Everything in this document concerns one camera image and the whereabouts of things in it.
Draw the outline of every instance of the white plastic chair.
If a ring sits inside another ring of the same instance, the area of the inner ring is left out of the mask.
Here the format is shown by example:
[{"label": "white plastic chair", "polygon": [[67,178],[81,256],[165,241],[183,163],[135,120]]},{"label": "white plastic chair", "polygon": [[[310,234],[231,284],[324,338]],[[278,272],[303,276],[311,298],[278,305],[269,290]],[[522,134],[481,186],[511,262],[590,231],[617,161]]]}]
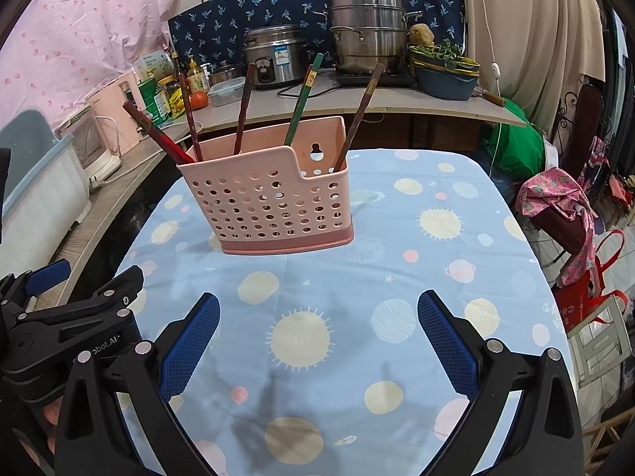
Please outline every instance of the white plastic chair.
[{"label": "white plastic chair", "polygon": [[[607,324],[591,324],[602,318]],[[579,388],[608,374],[631,355],[626,324],[620,303],[611,295],[567,335],[573,350]]]}]

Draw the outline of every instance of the stainless steel pot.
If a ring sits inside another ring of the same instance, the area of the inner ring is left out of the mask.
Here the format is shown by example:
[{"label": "stainless steel pot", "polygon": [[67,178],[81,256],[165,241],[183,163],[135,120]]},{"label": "stainless steel pot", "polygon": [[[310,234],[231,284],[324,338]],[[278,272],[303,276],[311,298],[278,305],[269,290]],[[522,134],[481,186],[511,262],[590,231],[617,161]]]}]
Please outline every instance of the stainless steel pot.
[{"label": "stainless steel pot", "polygon": [[245,36],[245,55],[255,63],[255,87],[277,87],[302,81],[309,58],[298,25],[256,28]]},{"label": "stainless steel pot", "polygon": [[326,0],[324,15],[335,44],[335,65],[355,75],[370,75],[377,63],[384,73],[403,65],[408,41],[404,0]]}]

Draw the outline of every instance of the beige curtain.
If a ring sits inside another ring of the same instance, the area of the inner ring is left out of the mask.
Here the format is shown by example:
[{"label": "beige curtain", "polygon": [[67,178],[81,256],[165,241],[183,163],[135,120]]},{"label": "beige curtain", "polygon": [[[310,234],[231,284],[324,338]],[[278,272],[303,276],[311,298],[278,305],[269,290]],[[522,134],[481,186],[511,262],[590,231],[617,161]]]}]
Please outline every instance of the beige curtain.
[{"label": "beige curtain", "polygon": [[[491,42],[485,20],[490,25]],[[551,129],[560,97],[584,75],[604,80],[604,49],[595,0],[466,0],[468,55],[481,63],[481,85],[500,92],[528,118]]]}]

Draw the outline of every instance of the green chopstick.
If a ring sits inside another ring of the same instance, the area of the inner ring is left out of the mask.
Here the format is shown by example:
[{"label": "green chopstick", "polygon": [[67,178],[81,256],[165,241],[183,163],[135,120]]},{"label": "green chopstick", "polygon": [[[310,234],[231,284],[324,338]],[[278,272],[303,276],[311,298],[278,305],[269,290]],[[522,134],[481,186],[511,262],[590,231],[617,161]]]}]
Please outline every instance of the green chopstick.
[{"label": "green chopstick", "polygon": [[300,118],[302,118],[302,112],[304,111],[304,106],[307,104],[307,99],[309,98],[309,93],[311,92],[311,87],[316,80],[316,76],[318,75],[319,67],[322,65],[322,60],[324,59],[324,55],[317,54],[315,60],[313,61],[313,67],[311,68],[309,75],[304,81],[302,85],[302,90],[300,91],[300,97],[298,98],[298,103],[293,112],[293,117],[291,117],[291,124],[289,125],[289,131],[287,132],[287,137],[285,138],[285,145],[291,146],[293,142],[293,136],[295,136],[295,132],[298,130],[298,124],[300,123]]}]

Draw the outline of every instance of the navy blue curtain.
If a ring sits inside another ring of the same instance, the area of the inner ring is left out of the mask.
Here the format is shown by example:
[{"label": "navy blue curtain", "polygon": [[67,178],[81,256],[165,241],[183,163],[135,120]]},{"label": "navy blue curtain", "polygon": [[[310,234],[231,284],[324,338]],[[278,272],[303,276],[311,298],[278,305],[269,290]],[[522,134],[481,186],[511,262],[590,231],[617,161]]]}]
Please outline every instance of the navy blue curtain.
[{"label": "navy blue curtain", "polygon": [[[464,0],[406,0],[408,10],[421,10],[410,24],[426,23],[435,43],[448,38],[463,46]],[[309,58],[325,55],[324,67],[335,66],[333,44],[325,18],[314,10],[326,9],[326,0],[209,0],[169,20],[177,52],[182,60],[194,56],[199,64],[221,61],[244,63],[245,34],[254,28],[295,23],[311,43]]]}]

